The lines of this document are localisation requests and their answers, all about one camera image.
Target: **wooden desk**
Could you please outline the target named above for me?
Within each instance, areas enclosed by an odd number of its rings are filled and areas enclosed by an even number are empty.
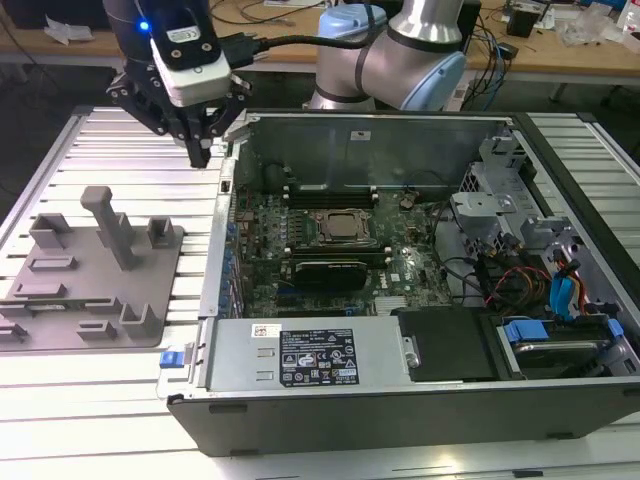
[[[498,7],[504,0],[484,0],[483,19],[489,9]],[[237,5],[246,5],[248,0],[226,0],[216,8],[216,15],[234,22],[244,23]],[[285,7],[258,5],[250,12],[256,17],[269,17],[284,13]],[[317,31],[320,9],[309,9],[288,17],[295,27],[274,25],[228,25],[214,21],[220,36],[237,32],[253,32],[258,36],[314,35]],[[624,46],[605,42],[602,45],[565,47],[555,32],[541,31],[528,39],[506,36],[506,25],[491,18],[485,20],[499,41],[515,45],[520,49],[513,62],[509,77],[512,80],[567,82],[567,83],[619,83],[640,84],[640,55],[635,55]],[[111,32],[94,32],[95,41],[61,45],[38,30],[13,30],[20,44],[38,61],[49,64],[72,65],[121,65],[120,52]],[[486,65],[486,53],[480,42],[474,41],[469,49],[468,69],[482,71]],[[309,45],[291,45],[275,48],[269,57],[253,65],[254,70],[314,71],[316,48]],[[22,55],[6,33],[0,34],[0,61],[24,63]]]

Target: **white label sticker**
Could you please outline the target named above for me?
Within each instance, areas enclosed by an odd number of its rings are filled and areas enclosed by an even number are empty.
[[[27,308],[29,310],[31,310],[32,312],[48,312],[48,311],[52,311],[52,310],[66,310],[67,307],[65,307],[64,305],[56,305],[56,304],[52,304],[52,305],[31,305],[31,306],[27,306]]]
[[[341,377],[355,377],[356,369],[355,368],[341,368],[338,370],[338,375]]]
[[[278,338],[282,325],[279,323],[254,323],[251,325],[253,338]]]
[[[371,132],[368,130],[354,130],[351,132],[351,140],[356,142],[368,142],[371,140]]]
[[[178,28],[176,30],[169,30],[167,37],[173,43],[185,43],[192,42],[200,38],[200,29],[193,25],[192,27]]]

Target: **blue latch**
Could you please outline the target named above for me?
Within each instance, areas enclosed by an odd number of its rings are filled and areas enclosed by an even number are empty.
[[[184,352],[166,351],[160,354],[160,368],[184,367]]]
[[[509,343],[547,340],[549,338],[542,320],[512,320],[508,325],[505,325],[504,331]]]
[[[609,330],[611,330],[611,334],[614,338],[624,337],[624,330],[622,329],[622,325],[615,318],[610,318],[607,320],[607,324],[609,325]]]

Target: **floor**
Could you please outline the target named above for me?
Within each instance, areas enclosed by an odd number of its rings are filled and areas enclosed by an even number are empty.
[[[4,219],[66,119],[77,105],[109,105],[104,94],[111,81],[107,68],[46,67],[47,75],[27,66],[27,82],[0,77],[0,220]],[[308,74],[246,73],[254,85],[250,105],[298,108],[313,93]],[[601,100],[608,86],[571,85],[561,102],[548,100],[550,84],[506,82],[491,111],[591,112],[609,133],[640,160],[640,94],[618,91],[609,106]]]

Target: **white paper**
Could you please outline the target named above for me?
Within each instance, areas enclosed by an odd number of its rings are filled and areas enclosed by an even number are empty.
[[[58,42],[69,45],[69,41],[87,42],[93,40],[91,29],[82,25],[67,25],[47,18],[48,27],[44,27],[44,33]]]

